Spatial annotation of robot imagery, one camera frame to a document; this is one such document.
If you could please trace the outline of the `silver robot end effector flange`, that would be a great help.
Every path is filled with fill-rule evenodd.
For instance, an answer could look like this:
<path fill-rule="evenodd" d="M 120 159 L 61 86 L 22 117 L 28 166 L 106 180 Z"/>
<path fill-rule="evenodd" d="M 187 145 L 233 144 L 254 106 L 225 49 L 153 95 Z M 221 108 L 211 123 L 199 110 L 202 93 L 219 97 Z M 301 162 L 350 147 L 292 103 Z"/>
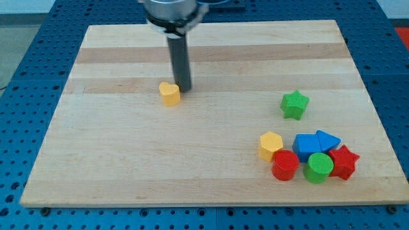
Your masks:
<path fill-rule="evenodd" d="M 146 22 L 170 39 L 179 39 L 202 22 L 209 4 L 196 0 L 144 0 Z"/>

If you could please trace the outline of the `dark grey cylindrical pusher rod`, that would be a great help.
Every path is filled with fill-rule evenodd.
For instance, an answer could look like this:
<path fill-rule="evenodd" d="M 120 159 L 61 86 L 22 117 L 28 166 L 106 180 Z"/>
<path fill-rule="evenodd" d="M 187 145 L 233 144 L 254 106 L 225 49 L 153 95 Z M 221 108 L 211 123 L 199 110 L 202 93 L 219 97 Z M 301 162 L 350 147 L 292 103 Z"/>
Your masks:
<path fill-rule="evenodd" d="M 189 50 L 185 36 L 180 38 L 168 38 L 167 44 L 173 69 L 174 83 L 182 93 L 192 89 L 190 74 Z"/>

